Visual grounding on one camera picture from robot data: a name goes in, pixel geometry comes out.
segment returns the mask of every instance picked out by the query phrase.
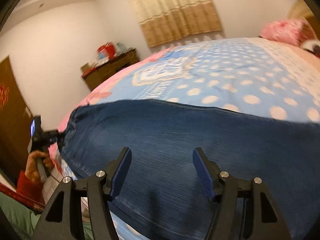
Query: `blue gripper pad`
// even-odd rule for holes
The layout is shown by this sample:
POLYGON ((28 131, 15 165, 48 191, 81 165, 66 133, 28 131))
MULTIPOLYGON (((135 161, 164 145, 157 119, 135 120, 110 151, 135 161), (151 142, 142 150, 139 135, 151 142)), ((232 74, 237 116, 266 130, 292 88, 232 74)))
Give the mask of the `blue gripper pad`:
POLYGON ((200 179, 204 195, 208 197, 210 201, 212 201, 216 195, 213 189, 213 180, 197 149, 193 150, 192 161, 200 179))
POLYGON ((112 189, 110 192, 110 196, 112 200, 119 196, 120 190, 122 188, 122 185, 124 183, 125 177, 127 176, 130 164, 132 159, 132 153, 131 150, 128 148, 127 152, 124 154, 124 157, 122 158, 122 161, 120 162, 118 169, 115 173, 115 175, 112 178, 112 189))

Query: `denim fabric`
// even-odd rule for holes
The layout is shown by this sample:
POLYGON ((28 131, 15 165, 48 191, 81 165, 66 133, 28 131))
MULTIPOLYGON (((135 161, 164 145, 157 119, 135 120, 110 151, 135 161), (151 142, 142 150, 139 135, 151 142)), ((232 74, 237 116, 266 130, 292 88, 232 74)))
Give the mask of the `denim fabric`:
POLYGON ((233 176, 261 177, 294 239, 320 214, 318 124, 124 100, 76 109, 59 142, 78 177, 101 170, 123 147, 132 150, 132 164, 110 210, 150 239, 204 239, 216 204, 202 194, 192 163, 196 147, 233 176))

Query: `pink pillow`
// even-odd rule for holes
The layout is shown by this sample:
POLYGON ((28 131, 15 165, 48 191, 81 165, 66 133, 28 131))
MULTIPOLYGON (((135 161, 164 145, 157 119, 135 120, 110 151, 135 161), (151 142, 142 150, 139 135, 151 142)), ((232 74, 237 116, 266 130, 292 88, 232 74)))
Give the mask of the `pink pillow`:
POLYGON ((288 19, 267 24, 260 35, 270 41, 300 46, 306 40, 316 39, 316 34, 305 19, 288 19))

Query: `beige curtain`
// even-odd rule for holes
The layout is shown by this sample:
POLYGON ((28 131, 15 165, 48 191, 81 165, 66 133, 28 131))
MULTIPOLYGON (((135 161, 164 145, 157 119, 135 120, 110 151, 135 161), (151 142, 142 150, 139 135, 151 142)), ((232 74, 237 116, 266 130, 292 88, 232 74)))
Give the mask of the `beige curtain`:
POLYGON ((130 0, 149 47, 220 31, 212 0, 130 0))

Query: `red sweater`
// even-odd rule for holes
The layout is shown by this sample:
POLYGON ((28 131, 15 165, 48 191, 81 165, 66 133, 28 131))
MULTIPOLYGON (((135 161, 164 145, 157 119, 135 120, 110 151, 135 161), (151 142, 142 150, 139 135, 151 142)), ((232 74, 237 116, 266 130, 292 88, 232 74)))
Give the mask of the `red sweater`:
POLYGON ((0 192, 15 199, 33 211, 41 212, 45 207, 42 197, 42 187, 42 184, 33 184, 29 179, 27 179, 24 171, 21 171, 18 178, 17 192, 12 191, 1 183, 0 192))

